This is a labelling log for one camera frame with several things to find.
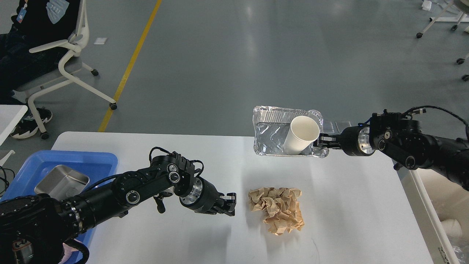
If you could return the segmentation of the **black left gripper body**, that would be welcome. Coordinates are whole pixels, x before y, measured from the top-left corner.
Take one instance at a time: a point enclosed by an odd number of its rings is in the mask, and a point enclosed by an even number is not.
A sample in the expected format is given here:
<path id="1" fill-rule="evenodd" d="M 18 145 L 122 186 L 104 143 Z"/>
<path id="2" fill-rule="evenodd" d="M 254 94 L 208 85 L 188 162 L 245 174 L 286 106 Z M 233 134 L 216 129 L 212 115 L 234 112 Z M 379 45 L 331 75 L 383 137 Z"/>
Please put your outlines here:
<path id="1" fill-rule="evenodd" d="M 185 197 L 180 197 L 180 203 L 196 213 L 215 215 L 221 213 L 220 197 L 221 194 L 213 184 L 201 177 L 195 177 L 191 192 Z"/>

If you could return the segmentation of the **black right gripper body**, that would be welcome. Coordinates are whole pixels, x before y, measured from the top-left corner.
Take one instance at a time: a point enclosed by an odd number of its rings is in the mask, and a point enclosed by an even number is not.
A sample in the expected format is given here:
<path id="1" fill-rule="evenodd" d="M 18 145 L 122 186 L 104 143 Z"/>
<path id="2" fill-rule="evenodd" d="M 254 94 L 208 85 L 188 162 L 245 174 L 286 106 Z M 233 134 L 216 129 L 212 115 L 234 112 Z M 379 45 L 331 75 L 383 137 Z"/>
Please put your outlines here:
<path id="1" fill-rule="evenodd" d="M 352 126 L 341 133 L 341 148 L 351 157 L 369 157 L 375 149 L 370 142 L 370 127 Z"/>

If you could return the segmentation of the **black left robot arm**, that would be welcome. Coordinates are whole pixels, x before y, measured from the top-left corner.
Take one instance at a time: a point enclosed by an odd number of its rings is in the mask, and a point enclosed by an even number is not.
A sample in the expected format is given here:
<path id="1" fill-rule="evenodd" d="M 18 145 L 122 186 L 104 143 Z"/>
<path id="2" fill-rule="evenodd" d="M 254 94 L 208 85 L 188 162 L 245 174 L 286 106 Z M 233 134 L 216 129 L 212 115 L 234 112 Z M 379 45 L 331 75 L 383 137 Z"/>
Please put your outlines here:
<path id="1" fill-rule="evenodd" d="M 196 169 L 197 160 L 154 149 L 164 155 L 149 154 L 149 167 L 108 176 L 73 197 L 59 201 L 34 194 L 1 202 L 1 263 L 58 264 L 67 245 L 81 252 L 77 263 L 85 264 L 89 249 L 76 237 L 113 217 L 124 217 L 149 198 L 164 213 L 163 199 L 171 197 L 171 187 L 181 205 L 196 213 L 235 215 L 236 193 L 218 192 L 201 177 L 204 169 Z"/>

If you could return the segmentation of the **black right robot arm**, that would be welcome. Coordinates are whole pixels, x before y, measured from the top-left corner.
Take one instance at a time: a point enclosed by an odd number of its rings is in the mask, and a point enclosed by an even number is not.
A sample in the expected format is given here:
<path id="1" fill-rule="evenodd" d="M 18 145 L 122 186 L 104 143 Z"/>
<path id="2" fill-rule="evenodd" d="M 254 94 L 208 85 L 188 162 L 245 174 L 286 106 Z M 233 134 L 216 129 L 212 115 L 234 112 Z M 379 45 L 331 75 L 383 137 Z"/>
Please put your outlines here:
<path id="1" fill-rule="evenodd" d="M 315 147 L 340 149 L 351 157 L 368 157 L 376 150 L 396 162 L 394 169 L 432 169 L 464 190 L 469 188 L 468 138 L 448 139 L 422 133 L 413 115 L 427 106 L 400 112 L 373 113 L 369 120 L 340 134 L 320 134 Z"/>

